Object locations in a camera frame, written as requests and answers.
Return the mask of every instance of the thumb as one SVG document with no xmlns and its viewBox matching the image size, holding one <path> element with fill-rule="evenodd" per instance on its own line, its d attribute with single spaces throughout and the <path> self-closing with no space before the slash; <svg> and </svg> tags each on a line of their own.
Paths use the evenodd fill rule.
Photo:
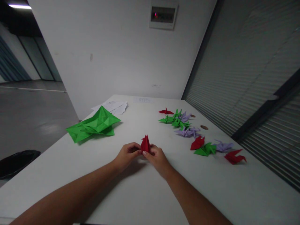
<svg viewBox="0 0 300 225">
<path fill-rule="evenodd" d="M 153 156 L 151 154 L 149 154 L 148 152 L 146 151 L 143 151 L 143 156 L 145 156 L 146 159 L 149 160 L 149 162 L 153 162 Z"/>
<path fill-rule="evenodd" d="M 134 159 L 134 158 L 138 157 L 141 154 L 141 152 L 142 152 L 141 150 L 137 150 L 133 153 L 130 153 L 130 156 L 132 159 Z"/>
</svg>

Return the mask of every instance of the white paper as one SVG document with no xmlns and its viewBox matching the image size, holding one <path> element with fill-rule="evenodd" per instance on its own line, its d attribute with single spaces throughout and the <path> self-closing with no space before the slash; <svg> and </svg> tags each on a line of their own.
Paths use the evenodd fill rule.
<svg viewBox="0 0 300 225">
<path fill-rule="evenodd" d="M 122 115 L 125 112 L 126 107 L 128 106 L 128 102 L 124 102 L 121 106 L 111 111 L 111 113 Z"/>
<path fill-rule="evenodd" d="M 152 98 L 148 98 L 148 97 L 135 97 L 133 99 L 134 103 L 153 103 L 153 99 Z"/>
<path fill-rule="evenodd" d="M 128 105 L 128 102 L 115 102 L 115 101 L 110 101 L 110 102 L 104 102 L 101 105 L 97 105 L 92 108 L 94 111 L 98 111 L 101 106 L 103 106 L 107 111 L 109 111 L 111 114 L 120 114 L 122 115 L 123 112 L 125 112 L 125 109 Z"/>
</svg>

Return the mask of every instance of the hand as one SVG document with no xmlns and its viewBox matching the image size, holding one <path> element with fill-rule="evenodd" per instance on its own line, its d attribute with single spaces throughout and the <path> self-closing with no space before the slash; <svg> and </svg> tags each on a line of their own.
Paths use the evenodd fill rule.
<svg viewBox="0 0 300 225">
<path fill-rule="evenodd" d="M 143 151 L 143 155 L 149 160 L 159 174 L 166 179 L 167 176 L 174 170 L 174 168 L 167 160 L 161 148 L 158 148 L 154 144 L 151 144 L 150 147 L 150 154 L 146 151 Z"/>
<path fill-rule="evenodd" d="M 141 146 L 132 142 L 123 145 L 117 157 L 113 160 L 117 168 L 122 172 L 132 162 L 134 158 L 142 154 Z"/>
</svg>

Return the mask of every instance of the ceiling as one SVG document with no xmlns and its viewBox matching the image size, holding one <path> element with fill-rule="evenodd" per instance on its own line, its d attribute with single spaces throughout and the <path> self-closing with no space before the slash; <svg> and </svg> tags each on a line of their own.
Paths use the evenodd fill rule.
<svg viewBox="0 0 300 225">
<path fill-rule="evenodd" d="M 8 4 L 29 5 L 27 0 L 0 0 L 0 22 L 18 36 L 42 37 L 31 10 L 15 9 Z"/>
</svg>

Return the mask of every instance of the person's right hand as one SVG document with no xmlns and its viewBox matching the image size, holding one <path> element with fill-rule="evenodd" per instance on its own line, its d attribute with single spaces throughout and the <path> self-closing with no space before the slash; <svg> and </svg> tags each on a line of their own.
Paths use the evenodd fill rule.
<svg viewBox="0 0 300 225">
<path fill-rule="evenodd" d="M 174 170 L 169 161 L 167 160 L 163 150 L 158 148 L 156 145 L 150 145 L 150 153 L 143 151 L 143 155 L 149 162 L 154 166 L 154 168 L 159 172 L 163 178 L 167 176 Z"/>
</svg>

